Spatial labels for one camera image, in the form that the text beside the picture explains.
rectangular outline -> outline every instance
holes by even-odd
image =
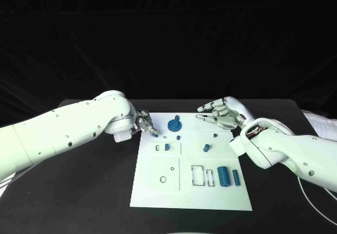
[[[193,181],[193,167],[202,167],[202,179],[203,179],[203,185],[194,184],[194,181]],[[192,184],[193,184],[193,186],[204,186],[203,166],[192,165]]]
[[[209,174],[207,174],[207,171],[210,171],[210,176],[212,176],[212,180],[213,180],[213,186],[212,186],[212,185],[209,185]],[[210,170],[210,169],[207,169],[207,170],[206,170],[206,176],[207,176],[207,186],[209,186],[209,187],[215,187],[213,170]]]

robotic hand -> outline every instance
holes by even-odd
[[[204,104],[197,111],[212,108],[213,116],[196,115],[196,118],[223,129],[242,128],[240,135],[229,143],[238,156],[246,153],[264,169],[282,163],[301,179],[337,192],[336,141],[317,136],[295,136],[276,120],[255,119],[233,97]]]
[[[148,110],[134,107],[120,91],[63,106],[0,128],[0,181],[23,168],[96,139],[105,131],[117,142],[153,127]]]

blue object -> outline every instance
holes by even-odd
[[[207,152],[209,151],[209,144],[204,145],[203,147],[203,151]]]
[[[177,132],[181,129],[181,123],[179,121],[179,116],[176,116],[174,119],[168,121],[167,127],[168,127],[168,130],[173,132]]]
[[[240,181],[239,181],[239,175],[238,175],[238,171],[233,170],[233,182],[236,186],[240,186]]]
[[[217,168],[217,175],[219,175],[220,186],[222,187],[230,186],[230,180],[229,180],[229,176],[228,176],[226,167]]]

white board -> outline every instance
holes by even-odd
[[[199,121],[197,113],[150,114],[154,127],[161,133],[158,137],[151,137],[148,132],[141,133],[130,206],[251,211],[239,159],[228,144],[233,139],[232,132]],[[176,115],[180,116],[181,130],[174,133],[167,129],[167,123]],[[161,150],[164,144],[170,145],[168,151]],[[209,152],[203,151],[204,144],[210,145]],[[176,174],[170,174],[168,168],[176,160]],[[192,166],[202,166],[203,186],[193,185]],[[220,186],[217,175],[220,166],[228,167],[232,184],[229,187]],[[232,170],[235,169],[239,174],[240,186],[235,186],[233,183]],[[213,187],[207,183],[207,170],[212,170]],[[160,182],[161,174],[173,179],[171,184],[164,185],[168,180],[164,183]]]

white paper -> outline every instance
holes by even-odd
[[[196,120],[197,113],[151,113],[154,127],[161,132],[151,137],[148,132],[141,133],[140,151],[131,196],[131,207],[158,207],[183,209],[242,210],[251,211],[251,201],[243,180],[238,155],[229,146],[233,139],[232,132],[216,125]],[[181,130],[171,132],[167,123],[174,116],[180,116]],[[180,143],[180,154],[156,152],[156,145],[161,142]],[[210,145],[209,152],[203,152],[204,144]],[[151,188],[148,176],[148,162],[153,158],[179,159],[179,190],[166,191]],[[203,166],[204,186],[193,185],[192,166]],[[226,166],[230,186],[219,183],[217,167]],[[235,186],[232,170],[238,170],[240,186]],[[212,170],[215,186],[207,186],[206,170]]]

